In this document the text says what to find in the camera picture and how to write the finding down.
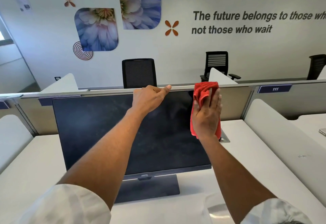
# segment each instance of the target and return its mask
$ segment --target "person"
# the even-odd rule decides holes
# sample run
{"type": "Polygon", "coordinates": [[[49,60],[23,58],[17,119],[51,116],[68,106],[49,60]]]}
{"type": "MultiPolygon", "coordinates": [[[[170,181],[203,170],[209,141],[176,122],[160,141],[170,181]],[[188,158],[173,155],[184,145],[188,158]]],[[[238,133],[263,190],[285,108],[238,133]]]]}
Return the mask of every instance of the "person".
{"type": "MultiPolygon", "coordinates": [[[[17,224],[107,224],[118,194],[133,140],[144,117],[156,109],[171,86],[147,86],[133,93],[124,118],[82,156],[17,221],[17,224]]],[[[193,127],[214,169],[226,206],[236,224],[310,224],[308,217],[278,199],[255,179],[215,136],[222,110],[219,89],[194,101],[193,127]]]]}

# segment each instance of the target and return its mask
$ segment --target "window sill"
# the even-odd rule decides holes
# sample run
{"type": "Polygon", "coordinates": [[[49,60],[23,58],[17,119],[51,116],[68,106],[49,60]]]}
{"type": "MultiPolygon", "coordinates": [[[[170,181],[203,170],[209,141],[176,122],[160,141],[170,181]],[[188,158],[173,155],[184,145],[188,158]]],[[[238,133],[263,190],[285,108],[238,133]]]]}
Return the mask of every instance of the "window sill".
{"type": "Polygon", "coordinates": [[[12,39],[2,40],[2,41],[0,41],[0,46],[10,45],[13,43],[14,43],[14,41],[12,39]]]}

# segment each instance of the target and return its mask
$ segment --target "desk number sign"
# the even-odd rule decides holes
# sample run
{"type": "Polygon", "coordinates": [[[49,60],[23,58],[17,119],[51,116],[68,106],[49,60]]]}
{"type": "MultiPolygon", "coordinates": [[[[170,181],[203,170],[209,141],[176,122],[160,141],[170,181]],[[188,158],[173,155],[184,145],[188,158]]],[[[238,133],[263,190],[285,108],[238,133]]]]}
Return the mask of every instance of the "desk number sign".
{"type": "Polygon", "coordinates": [[[292,84],[286,85],[267,85],[267,86],[260,86],[258,93],[280,93],[280,92],[288,92],[290,91],[292,84]]]}

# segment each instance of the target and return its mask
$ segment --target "person's right arm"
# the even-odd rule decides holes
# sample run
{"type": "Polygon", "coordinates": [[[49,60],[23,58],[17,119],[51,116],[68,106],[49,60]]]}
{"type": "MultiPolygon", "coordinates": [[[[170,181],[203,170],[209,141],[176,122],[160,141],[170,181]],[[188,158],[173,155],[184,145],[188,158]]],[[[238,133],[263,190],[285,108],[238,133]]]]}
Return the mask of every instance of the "person's right arm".
{"type": "Polygon", "coordinates": [[[215,172],[228,210],[239,224],[250,210],[270,198],[276,198],[234,158],[215,136],[222,110],[219,89],[205,99],[202,108],[194,102],[192,123],[215,172]]]}

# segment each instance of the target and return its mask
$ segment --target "red cloth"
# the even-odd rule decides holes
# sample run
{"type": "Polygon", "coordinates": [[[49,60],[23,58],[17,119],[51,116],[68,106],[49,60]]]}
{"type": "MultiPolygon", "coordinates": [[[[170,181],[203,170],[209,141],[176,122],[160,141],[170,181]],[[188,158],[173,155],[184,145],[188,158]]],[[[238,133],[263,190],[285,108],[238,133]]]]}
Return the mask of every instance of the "red cloth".
{"type": "MultiPolygon", "coordinates": [[[[196,100],[199,104],[199,107],[202,108],[204,99],[209,96],[209,89],[212,89],[212,96],[218,89],[218,83],[217,82],[200,82],[195,84],[194,89],[194,100],[196,100]]],[[[194,131],[194,128],[192,126],[192,113],[194,111],[194,103],[192,104],[192,110],[191,110],[191,116],[190,116],[190,131],[193,136],[197,136],[196,132],[194,131]]],[[[216,129],[215,135],[218,139],[221,138],[221,119],[218,121],[218,128],[216,129]]]]}

